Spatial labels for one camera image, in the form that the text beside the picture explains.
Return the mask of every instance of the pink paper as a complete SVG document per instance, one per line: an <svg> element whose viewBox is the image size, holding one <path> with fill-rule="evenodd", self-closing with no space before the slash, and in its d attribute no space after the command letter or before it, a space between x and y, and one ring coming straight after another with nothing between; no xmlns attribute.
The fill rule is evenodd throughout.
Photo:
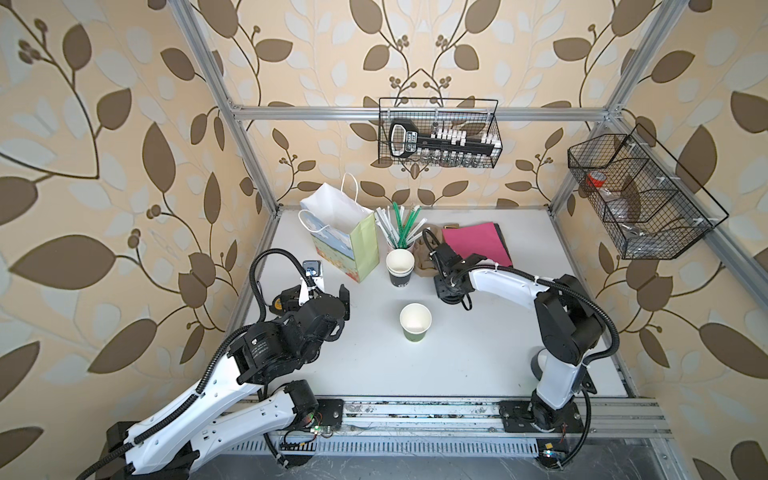
<svg viewBox="0 0 768 480"><path fill-rule="evenodd" d="M469 257L473 253L483 255L502 266L512 266L512 260L498 237L493 223L481 223L472 227L444 228L442 236L445 242L461 255Z"/></svg>

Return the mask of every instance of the paper shopping bag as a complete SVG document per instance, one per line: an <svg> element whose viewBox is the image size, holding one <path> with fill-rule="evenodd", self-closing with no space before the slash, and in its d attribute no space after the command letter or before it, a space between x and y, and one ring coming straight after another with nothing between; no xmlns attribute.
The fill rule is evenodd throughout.
<svg viewBox="0 0 768 480"><path fill-rule="evenodd" d="M373 210L357 203L357 191L353 200L328 184L321 185L300 205L299 220L312 235L317 253L356 282L362 282L379 264Z"/></svg>

